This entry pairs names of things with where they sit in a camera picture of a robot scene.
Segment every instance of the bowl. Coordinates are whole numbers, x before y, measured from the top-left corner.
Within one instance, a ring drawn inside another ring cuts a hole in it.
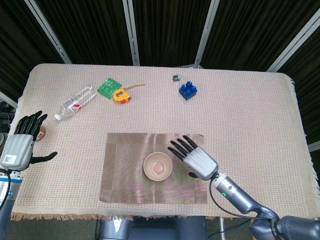
[[[163,181],[172,172],[171,158],[163,152],[153,152],[149,154],[143,162],[145,175],[153,181]]]

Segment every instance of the tape measure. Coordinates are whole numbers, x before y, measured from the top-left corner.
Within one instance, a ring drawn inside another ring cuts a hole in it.
[[[126,90],[133,89],[135,87],[142,87],[144,85],[145,85],[144,83],[141,83],[141,84],[135,84],[132,86],[128,86],[126,88],[119,88],[113,93],[112,98],[118,104],[125,104],[125,103],[129,102],[131,99],[130,95],[126,92]]]

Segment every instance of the blue lego brick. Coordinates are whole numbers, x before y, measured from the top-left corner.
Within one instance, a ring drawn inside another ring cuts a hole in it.
[[[185,100],[188,100],[197,94],[197,88],[196,86],[192,85],[191,81],[187,81],[186,84],[183,84],[180,87],[179,93],[184,97]]]

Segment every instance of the qr code label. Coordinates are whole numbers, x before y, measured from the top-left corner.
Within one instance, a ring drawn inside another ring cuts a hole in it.
[[[70,108],[76,103],[73,97],[70,97],[64,104],[67,106],[67,108]]]
[[[3,163],[4,164],[15,164],[16,158],[17,158],[16,155],[7,154],[4,157]]]

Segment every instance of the black cable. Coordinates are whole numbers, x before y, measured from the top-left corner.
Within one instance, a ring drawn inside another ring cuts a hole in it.
[[[223,230],[223,231],[220,231],[220,232],[217,232],[217,233],[213,233],[213,234],[211,234],[210,236],[208,236],[208,240],[211,240],[213,237],[215,237],[215,236],[217,236],[217,235],[219,235],[219,234],[236,230],[236,229],[242,227],[243,225],[245,225],[245,224],[246,224],[247,222],[249,222],[249,221],[250,221],[250,219],[248,219],[247,221],[244,221],[243,223],[240,223],[240,224],[237,225],[237,226],[229,227],[229,228],[227,228],[227,229],[225,229],[225,230]]]
[[[259,219],[259,220],[271,220],[271,218],[239,215],[239,214],[232,213],[232,212],[229,212],[229,211],[225,210],[225,209],[224,209],[222,206],[220,206],[220,205],[216,202],[216,200],[214,199],[214,196],[213,196],[212,190],[211,190],[211,186],[212,186],[212,182],[213,182],[213,181],[214,181],[214,178],[212,177],[211,180],[210,180],[210,184],[209,184],[210,196],[211,196],[211,199],[212,199],[212,201],[214,202],[214,204],[215,204],[218,208],[220,208],[222,211],[226,212],[227,214],[236,216],[236,217],[238,217],[238,218],[244,218],[244,219]]]
[[[9,195],[11,178],[10,178],[10,173],[9,173],[7,170],[5,170],[5,169],[0,169],[0,172],[6,174],[6,176],[8,177],[8,187],[7,187],[7,189],[6,189],[6,193],[5,193],[4,199],[3,199],[3,201],[2,201],[2,203],[1,203],[1,205],[0,205],[0,210],[1,210],[2,207],[5,205],[5,202],[6,202],[6,200],[7,200],[7,197],[8,197],[8,195]]]

